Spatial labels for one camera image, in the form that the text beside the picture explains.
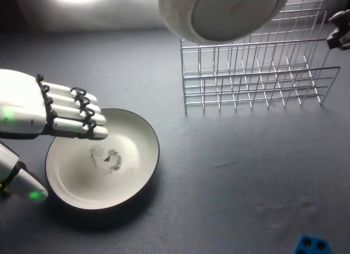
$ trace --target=black hole on blue block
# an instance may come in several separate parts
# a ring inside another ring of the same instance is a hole
[[[326,250],[326,243],[324,241],[317,242],[317,249]]]
[[[309,239],[309,238],[303,239],[303,240],[302,240],[302,245],[303,245],[304,247],[311,247],[311,239]]]

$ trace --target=bowl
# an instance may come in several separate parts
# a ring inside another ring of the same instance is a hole
[[[103,109],[109,135],[104,140],[56,137],[46,156],[52,191],[79,209],[105,209],[136,195],[159,162],[152,126],[122,109]]]

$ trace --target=dish rack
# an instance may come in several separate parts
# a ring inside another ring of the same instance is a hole
[[[309,98],[323,104],[340,67],[326,67],[329,49],[320,38],[324,0],[289,0],[281,12],[253,34],[231,44],[196,45],[180,41],[185,113],[189,105]]]

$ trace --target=white wall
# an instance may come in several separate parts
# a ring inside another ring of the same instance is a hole
[[[86,4],[70,4],[59,0],[18,1],[29,24],[29,29],[34,31],[92,31],[165,27],[159,15],[158,0],[98,0]],[[289,0],[289,2],[297,3],[301,0]],[[346,2],[347,0],[325,0],[325,6],[335,8]],[[317,6],[317,4],[309,4],[303,7]],[[299,9],[299,6],[288,8],[288,10],[292,9]]]

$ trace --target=white bowl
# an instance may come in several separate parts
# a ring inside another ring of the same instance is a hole
[[[103,109],[104,140],[55,138],[46,176],[55,194],[81,209],[104,209],[133,197],[159,161],[159,141],[149,123],[122,109]]]
[[[159,0],[167,26],[198,44],[229,43],[269,22],[287,0]]]

